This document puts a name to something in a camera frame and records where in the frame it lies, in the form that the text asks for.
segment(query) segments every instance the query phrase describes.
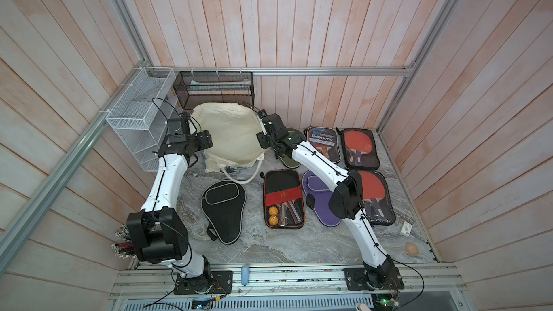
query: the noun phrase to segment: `black paddle case with gray trim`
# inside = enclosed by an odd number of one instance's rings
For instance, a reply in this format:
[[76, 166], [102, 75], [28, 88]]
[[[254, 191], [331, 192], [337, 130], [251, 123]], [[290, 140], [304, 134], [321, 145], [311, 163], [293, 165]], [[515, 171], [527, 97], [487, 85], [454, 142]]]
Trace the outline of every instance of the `black paddle case with gray trim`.
[[210, 222], [207, 235], [211, 240], [221, 240], [231, 245], [242, 232], [242, 211], [244, 211], [245, 191], [242, 185], [223, 180], [216, 182], [202, 195], [202, 210]]

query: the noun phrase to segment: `vent grille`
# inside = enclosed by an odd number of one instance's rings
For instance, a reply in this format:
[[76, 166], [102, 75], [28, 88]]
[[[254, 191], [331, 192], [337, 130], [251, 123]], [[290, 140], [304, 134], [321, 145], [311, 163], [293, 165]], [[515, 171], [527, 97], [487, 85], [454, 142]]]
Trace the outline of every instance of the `vent grille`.
[[[193, 298], [164, 299], [164, 302], [173, 304], [183, 310], [192, 309]], [[144, 305], [153, 300], [129, 300], [121, 311], [139, 311]], [[279, 297], [226, 297], [211, 304], [213, 310], [242, 310], [242, 311], [277, 311], [284, 309], [294, 310], [351, 310], [357, 303], [364, 303], [370, 308], [373, 302], [370, 294], [346, 294], [346, 295], [290, 295]], [[175, 310], [174, 307], [165, 304], [155, 304], [148, 310]]]

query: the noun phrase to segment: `black mesh basket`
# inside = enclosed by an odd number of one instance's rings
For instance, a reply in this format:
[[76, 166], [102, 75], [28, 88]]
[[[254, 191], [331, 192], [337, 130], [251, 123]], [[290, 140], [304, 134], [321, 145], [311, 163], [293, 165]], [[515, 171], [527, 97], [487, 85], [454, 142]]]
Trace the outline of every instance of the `black mesh basket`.
[[177, 74], [173, 89], [184, 111], [205, 102], [252, 105], [254, 101], [253, 73], [251, 72], [190, 72]]

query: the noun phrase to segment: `purple slipper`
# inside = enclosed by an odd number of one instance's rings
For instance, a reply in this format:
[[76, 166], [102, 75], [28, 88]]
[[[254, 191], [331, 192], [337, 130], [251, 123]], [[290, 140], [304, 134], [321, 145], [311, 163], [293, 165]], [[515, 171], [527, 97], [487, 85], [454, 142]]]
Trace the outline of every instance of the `purple slipper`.
[[330, 211], [328, 201], [332, 196], [332, 191], [328, 189], [325, 183], [319, 177], [308, 170], [301, 177], [301, 188], [306, 196], [305, 203], [315, 212], [321, 223], [327, 227], [334, 227], [340, 224], [340, 219]]

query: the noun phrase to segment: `small card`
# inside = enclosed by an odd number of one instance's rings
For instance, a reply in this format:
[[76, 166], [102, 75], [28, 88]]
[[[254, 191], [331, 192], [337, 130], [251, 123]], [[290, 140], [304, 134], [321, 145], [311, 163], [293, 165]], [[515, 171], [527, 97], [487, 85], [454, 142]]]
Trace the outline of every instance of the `small card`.
[[409, 234], [411, 234], [411, 228], [413, 228], [413, 225], [405, 221], [402, 227], [402, 234], [404, 236], [409, 236]]

